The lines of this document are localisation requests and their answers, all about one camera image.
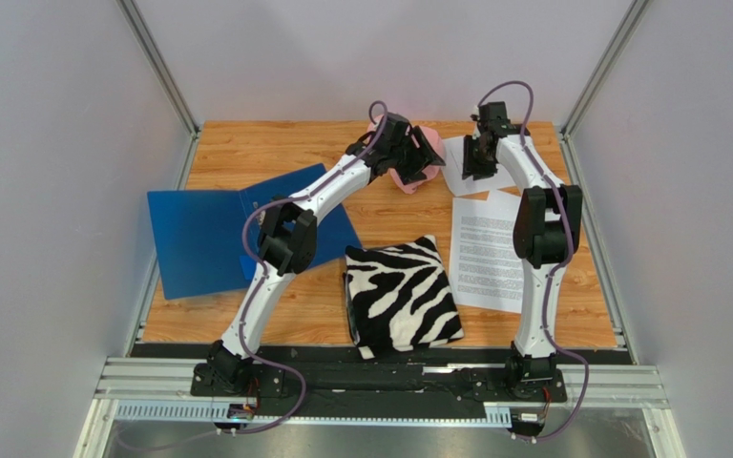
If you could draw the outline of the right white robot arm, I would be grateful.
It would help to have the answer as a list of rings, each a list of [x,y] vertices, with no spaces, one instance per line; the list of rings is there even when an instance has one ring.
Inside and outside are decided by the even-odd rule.
[[[579,245],[583,193],[547,166],[527,128],[510,121],[504,102],[483,102],[471,118],[475,129],[463,140],[462,176],[484,179],[504,168],[521,195],[513,249],[524,269],[523,305],[504,383],[510,391],[536,390],[557,374],[557,303]]]

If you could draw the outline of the blue file folder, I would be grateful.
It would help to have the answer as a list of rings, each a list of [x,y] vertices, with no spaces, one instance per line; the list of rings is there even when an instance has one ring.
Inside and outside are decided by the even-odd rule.
[[[247,289],[255,262],[243,249],[242,228],[252,202],[304,195],[324,173],[324,165],[315,164],[241,190],[148,192],[164,298]]]

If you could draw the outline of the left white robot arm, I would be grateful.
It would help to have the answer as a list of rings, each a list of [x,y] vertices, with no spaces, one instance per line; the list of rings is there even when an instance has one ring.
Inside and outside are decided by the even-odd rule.
[[[254,277],[235,319],[209,349],[206,364],[228,385],[250,377],[262,334],[287,286],[315,259],[318,229],[325,217],[376,178],[394,172],[405,185],[429,179],[429,168],[446,164],[442,137],[405,117],[380,116],[342,157],[303,189],[274,198],[245,221],[248,237],[260,226],[256,245],[245,241],[255,262]]]

